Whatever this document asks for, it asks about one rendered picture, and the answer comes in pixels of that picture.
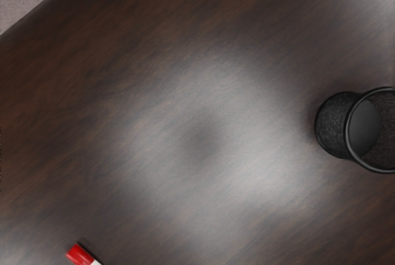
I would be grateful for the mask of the black mesh pen holder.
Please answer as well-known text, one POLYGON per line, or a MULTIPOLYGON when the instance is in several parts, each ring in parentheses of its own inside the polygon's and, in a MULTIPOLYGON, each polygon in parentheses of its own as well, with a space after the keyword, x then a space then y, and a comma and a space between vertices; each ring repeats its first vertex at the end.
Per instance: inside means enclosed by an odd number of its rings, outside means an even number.
POLYGON ((328 154, 395 174, 395 87, 329 97, 316 113, 314 133, 328 154))

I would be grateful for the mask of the red and white marker pen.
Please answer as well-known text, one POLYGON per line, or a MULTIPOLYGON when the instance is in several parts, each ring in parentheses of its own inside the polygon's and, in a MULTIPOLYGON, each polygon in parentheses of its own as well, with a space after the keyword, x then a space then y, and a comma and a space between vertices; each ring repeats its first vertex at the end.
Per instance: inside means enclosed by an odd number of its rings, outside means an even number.
POLYGON ((74 244, 65 255, 73 265, 102 265, 79 244, 74 244))

